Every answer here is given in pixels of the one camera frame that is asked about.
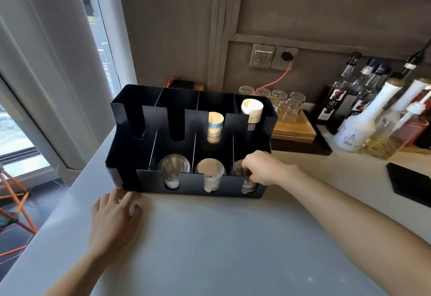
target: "hand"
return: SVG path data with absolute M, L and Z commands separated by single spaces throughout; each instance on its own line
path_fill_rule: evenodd
M 135 204 L 142 195 L 115 188 L 100 197 L 91 207 L 91 233 L 88 252 L 96 257 L 112 259 L 132 239 L 137 230 L 142 209 Z
M 243 171 L 250 171 L 249 180 L 262 185 L 280 184 L 288 165 L 268 152 L 257 150 L 247 154 L 242 162 Z

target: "black box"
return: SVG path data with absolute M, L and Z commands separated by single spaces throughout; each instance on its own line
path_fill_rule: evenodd
M 244 99 L 264 105 L 255 130 L 248 130 L 248 115 L 241 113 Z M 234 175 L 234 162 L 256 150 L 271 152 L 270 138 L 277 122 L 271 101 L 254 95 L 194 91 L 144 85 L 127 85 L 111 103 L 117 129 L 106 167 L 117 187 L 142 193 L 189 194 L 259 198 L 266 186 L 252 194 L 241 192 L 244 176 Z M 208 113 L 224 116 L 221 141 L 207 141 Z M 177 190 L 165 187 L 157 170 L 159 161 L 171 154 L 185 156 L 192 173 L 180 174 Z M 205 158 L 223 163 L 227 172 L 218 190 L 203 189 L 203 174 L 194 173 Z

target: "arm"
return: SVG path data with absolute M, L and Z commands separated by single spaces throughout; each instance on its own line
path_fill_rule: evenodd
M 245 157 L 250 180 L 291 193 L 342 251 L 387 293 L 431 293 L 431 245 L 373 208 L 267 152 Z
M 114 189 L 103 195 L 91 208 L 89 247 L 83 257 L 55 282 L 44 296 L 88 296 L 105 268 L 132 239 L 142 210 L 132 202 L 141 198 L 135 192 Z

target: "light switch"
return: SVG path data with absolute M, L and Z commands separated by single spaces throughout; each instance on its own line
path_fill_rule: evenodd
M 274 45 L 253 44 L 250 67 L 269 68 L 275 53 Z

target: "yellow liquid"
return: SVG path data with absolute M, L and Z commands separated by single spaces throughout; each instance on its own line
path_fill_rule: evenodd
M 362 146 L 362 153 L 382 160 L 388 160 L 403 143 L 394 137 L 374 138 L 371 136 Z

